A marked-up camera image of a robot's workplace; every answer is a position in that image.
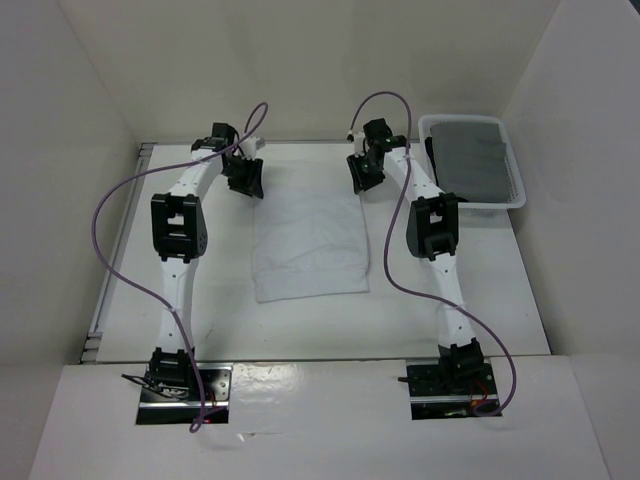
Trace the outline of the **white skirt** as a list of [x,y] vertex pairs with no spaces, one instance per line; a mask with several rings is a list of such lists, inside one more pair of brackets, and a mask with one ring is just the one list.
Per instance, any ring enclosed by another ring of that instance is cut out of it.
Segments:
[[253,221],[257,302],[369,290],[369,241],[358,197],[278,186],[254,205]]

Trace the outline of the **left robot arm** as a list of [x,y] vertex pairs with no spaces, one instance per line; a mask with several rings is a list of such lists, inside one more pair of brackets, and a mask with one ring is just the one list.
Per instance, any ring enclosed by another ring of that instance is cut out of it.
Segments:
[[237,130],[215,123],[211,135],[191,146],[192,166],[166,193],[151,199],[152,241],[161,260],[162,298],[169,305],[162,314],[160,333],[146,382],[164,395],[180,400],[199,393],[194,370],[191,309],[195,273],[208,246],[202,200],[216,177],[227,178],[230,190],[262,199],[263,160],[257,152],[265,141],[249,136],[238,146]]

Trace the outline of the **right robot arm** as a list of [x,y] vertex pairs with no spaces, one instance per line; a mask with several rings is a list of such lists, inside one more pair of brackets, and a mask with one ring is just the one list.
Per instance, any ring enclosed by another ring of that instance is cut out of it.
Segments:
[[484,365],[472,320],[462,310],[464,300],[457,272],[459,210],[457,197],[444,192],[420,166],[403,135],[392,133],[382,118],[366,123],[358,133],[349,131],[354,151],[347,157],[356,194],[386,178],[401,188],[400,204],[409,207],[406,243],[409,253],[436,281],[431,297],[444,307],[438,319],[437,381],[450,393],[474,383]]

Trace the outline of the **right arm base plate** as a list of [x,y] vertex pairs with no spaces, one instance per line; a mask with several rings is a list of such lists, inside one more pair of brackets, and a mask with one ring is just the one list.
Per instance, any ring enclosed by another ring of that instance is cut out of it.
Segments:
[[408,387],[413,420],[474,418],[501,406],[493,369],[447,383],[436,359],[408,361],[398,381]]

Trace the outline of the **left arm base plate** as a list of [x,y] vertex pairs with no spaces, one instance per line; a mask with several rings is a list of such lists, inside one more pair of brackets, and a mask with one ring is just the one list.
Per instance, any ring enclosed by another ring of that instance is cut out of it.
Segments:
[[[227,424],[231,396],[232,366],[230,364],[199,364],[204,383],[204,425]],[[200,411],[200,395],[196,386],[168,387],[155,391],[142,387],[137,407],[137,425],[190,425]]]

